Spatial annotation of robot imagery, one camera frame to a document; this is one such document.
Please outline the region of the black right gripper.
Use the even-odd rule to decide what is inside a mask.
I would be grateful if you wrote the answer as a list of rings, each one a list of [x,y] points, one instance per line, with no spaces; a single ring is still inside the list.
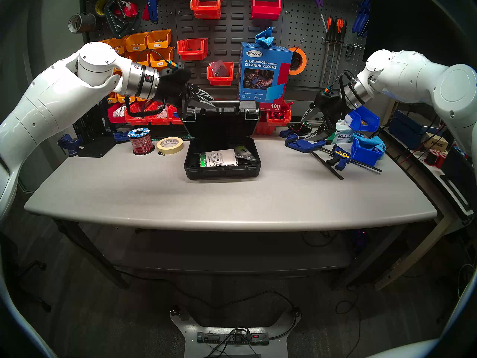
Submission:
[[[319,92],[317,93],[314,104],[310,104],[302,116],[300,123],[306,123],[313,120],[321,113],[324,126],[319,126],[312,133],[312,141],[326,140],[336,131],[336,123],[344,120],[345,116],[353,110],[340,93]]]

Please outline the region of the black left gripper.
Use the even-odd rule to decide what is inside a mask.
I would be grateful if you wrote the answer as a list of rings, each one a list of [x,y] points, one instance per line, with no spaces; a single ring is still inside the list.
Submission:
[[[180,119],[192,117],[195,110],[209,108],[209,103],[215,101],[214,97],[198,85],[190,82],[174,82],[166,77],[160,77],[158,81],[157,100],[160,104],[174,106]]]

